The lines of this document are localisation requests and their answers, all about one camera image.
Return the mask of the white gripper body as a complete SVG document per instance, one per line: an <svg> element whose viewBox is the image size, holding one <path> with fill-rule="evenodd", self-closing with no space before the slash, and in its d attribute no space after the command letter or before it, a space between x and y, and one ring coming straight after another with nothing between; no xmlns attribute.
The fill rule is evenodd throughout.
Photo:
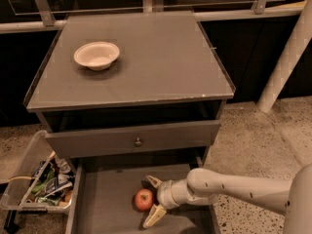
<svg viewBox="0 0 312 234"><path fill-rule="evenodd" d="M165 209L171 210L181 205L178 198L179 181L163 181L157 189L157 200Z"/></svg>

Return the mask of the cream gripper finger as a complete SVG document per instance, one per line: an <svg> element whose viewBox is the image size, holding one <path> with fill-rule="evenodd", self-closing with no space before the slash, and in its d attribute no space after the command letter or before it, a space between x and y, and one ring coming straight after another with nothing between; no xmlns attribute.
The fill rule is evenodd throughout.
<svg viewBox="0 0 312 234"><path fill-rule="evenodd" d="M146 179L149 181L149 183L154 187L154 188L158 188L163 181L160 180L159 178L152 176L152 175L147 175Z"/></svg>
<svg viewBox="0 0 312 234"><path fill-rule="evenodd" d="M147 229L154 226L166 213L167 209L162 205L153 205L143 223L143 227Z"/></svg>

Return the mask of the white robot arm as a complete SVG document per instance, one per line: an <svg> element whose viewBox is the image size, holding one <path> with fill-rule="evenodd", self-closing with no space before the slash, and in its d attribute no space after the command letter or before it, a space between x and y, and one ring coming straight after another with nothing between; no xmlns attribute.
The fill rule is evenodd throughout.
<svg viewBox="0 0 312 234"><path fill-rule="evenodd" d="M181 205L207 206L216 196L227 195L283 215L283 234L312 234L312 165L303 167L293 180L223 175L204 168L186 178L162 181L150 175L157 190L154 205L143 226L155 225L168 210Z"/></svg>

